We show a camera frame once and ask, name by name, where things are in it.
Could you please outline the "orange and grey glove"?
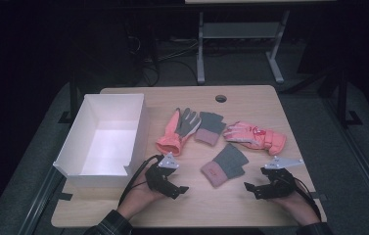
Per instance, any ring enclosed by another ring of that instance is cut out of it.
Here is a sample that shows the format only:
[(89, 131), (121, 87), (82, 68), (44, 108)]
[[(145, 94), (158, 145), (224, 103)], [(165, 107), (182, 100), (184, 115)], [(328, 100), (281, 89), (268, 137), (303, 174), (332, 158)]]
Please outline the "orange and grey glove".
[(198, 130), (201, 123), (197, 112), (189, 108), (184, 111), (177, 108), (164, 129), (164, 135), (157, 140), (156, 148), (163, 154), (179, 156), (187, 139)]

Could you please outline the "grey metal stand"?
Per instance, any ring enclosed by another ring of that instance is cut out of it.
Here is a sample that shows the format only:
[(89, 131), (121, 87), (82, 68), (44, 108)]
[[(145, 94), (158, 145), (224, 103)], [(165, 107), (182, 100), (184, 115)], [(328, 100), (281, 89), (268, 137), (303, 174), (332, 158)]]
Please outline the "grey metal stand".
[(206, 82), (204, 63), (204, 42), (206, 39), (273, 39), (274, 44), (266, 52), (266, 59), (277, 83), (285, 81), (276, 61), (290, 11), (285, 11), (279, 22), (269, 23), (207, 23), (204, 13), (199, 13), (198, 23), (198, 54), (197, 54), (197, 82)]

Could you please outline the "person's right hand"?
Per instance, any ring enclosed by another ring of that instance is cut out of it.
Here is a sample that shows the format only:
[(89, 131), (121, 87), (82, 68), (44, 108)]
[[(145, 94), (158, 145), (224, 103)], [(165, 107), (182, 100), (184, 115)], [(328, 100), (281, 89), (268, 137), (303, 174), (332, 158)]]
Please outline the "person's right hand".
[(280, 206), (299, 226), (315, 224), (321, 221), (312, 206), (297, 191), (287, 197), (270, 199), (270, 202)]

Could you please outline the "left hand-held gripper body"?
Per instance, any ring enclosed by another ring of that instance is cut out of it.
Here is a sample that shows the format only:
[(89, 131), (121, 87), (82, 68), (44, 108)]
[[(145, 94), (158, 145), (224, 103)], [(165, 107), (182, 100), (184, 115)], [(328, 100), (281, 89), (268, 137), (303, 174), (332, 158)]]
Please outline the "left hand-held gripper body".
[(145, 173), (149, 188), (167, 197), (171, 193), (178, 193), (178, 187), (167, 179), (178, 168), (179, 164), (171, 153), (157, 156), (157, 161)]

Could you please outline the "person's left hand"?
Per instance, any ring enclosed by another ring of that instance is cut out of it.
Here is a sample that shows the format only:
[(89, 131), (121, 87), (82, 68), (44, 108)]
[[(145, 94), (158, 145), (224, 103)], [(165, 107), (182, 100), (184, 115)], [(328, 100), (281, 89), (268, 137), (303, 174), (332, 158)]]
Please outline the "person's left hand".
[(152, 191), (146, 182), (146, 169), (134, 181), (131, 190), (127, 193), (116, 211), (125, 219), (130, 220), (134, 215), (143, 211), (151, 203), (164, 199), (165, 195)]

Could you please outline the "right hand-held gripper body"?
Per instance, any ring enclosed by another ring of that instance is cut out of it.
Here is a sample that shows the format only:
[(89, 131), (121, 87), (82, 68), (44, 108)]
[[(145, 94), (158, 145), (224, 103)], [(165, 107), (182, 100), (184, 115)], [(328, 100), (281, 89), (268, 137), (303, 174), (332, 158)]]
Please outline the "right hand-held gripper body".
[(293, 175), (288, 171), (289, 166), (302, 165), (302, 159), (288, 159), (274, 156), (273, 159), (260, 169), (269, 183), (256, 186), (256, 193), (264, 194), (264, 199), (287, 197), (297, 187)]

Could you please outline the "grey fingerless glove pink cuff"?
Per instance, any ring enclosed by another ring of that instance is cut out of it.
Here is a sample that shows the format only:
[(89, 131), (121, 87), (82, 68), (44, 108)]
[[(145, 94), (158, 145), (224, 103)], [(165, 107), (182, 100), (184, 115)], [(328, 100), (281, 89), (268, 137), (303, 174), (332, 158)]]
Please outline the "grey fingerless glove pink cuff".
[(248, 162), (240, 150), (232, 144), (227, 144), (212, 161), (202, 166), (201, 172), (211, 186), (217, 188), (229, 179), (244, 175), (243, 166)]
[(196, 131), (195, 139), (214, 146), (226, 126), (223, 122), (223, 116), (215, 113), (200, 112), (200, 117), (202, 122)]

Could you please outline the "aluminium rail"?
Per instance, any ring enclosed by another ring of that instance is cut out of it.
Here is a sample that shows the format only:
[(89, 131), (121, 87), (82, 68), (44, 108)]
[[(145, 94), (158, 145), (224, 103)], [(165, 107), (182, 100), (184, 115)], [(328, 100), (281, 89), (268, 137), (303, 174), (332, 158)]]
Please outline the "aluminium rail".
[(324, 99), (323, 104), (328, 110), (332, 119), (334, 120), (337, 129), (340, 131), (343, 138), (345, 139), (347, 146), (349, 147), (350, 151), (352, 152), (357, 162), (357, 165), (362, 173), (366, 185), (369, 188), (369, 163), (367, 162), (366, 156), (364, 155), (360, 147), (357, 145), (357, 142), (355, 141), (353, 135), (351, 134), (348, 125), (343, 124), (340, 121), (340, 118), (337, 115), (336, 107), (334, 106), (333, 102)]
[(48, 202), (62, 180), (60, 173), (52, 166), (42, 182), (39, 191), (35, 194), (28, 213), (24, 217), (23, 224), (18, 235), (32, 235), (40, 221), (41, 215), (47, 208)]

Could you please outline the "pink and white ski glove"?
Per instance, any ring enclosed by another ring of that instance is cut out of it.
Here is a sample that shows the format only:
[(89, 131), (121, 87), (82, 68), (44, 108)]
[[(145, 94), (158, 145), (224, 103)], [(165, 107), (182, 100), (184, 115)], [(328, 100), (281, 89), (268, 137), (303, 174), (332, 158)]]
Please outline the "pink and white ski glove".
[(280, 154), (287, 141), (285, 134), (243, 121), (228, 125), (223, 137), (228, 142), (239, 143), (249, 149), (265, 150), (271, 156)]

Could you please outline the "white box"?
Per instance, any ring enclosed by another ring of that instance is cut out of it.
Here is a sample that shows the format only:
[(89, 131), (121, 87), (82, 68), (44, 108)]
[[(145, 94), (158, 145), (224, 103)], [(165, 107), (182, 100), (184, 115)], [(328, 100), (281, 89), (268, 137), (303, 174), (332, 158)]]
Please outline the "white box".
[(87, 94), (53, 166), (76, 187), (124, 187), (145, 160), (142, 94)]

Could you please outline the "black stand leg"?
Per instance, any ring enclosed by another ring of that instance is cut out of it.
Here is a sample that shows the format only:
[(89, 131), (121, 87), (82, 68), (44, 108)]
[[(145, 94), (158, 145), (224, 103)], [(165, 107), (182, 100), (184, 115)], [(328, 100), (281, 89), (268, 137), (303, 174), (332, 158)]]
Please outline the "black stand leg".
[(355, 111), (347, 107), (347, 72), (338, 66), (329, 66), (323, 72), (324, 81), (318, 89), (323, 98), (332, 98), (336, 94), (335, 115), (343, 128), (350, 125), (362, 125), (362, 120)]
[(59, 123), (73, 124), (78, 112), (78, 94), (77, 78), (73, 71), (69, 81), (69, 110), (62, 113)]

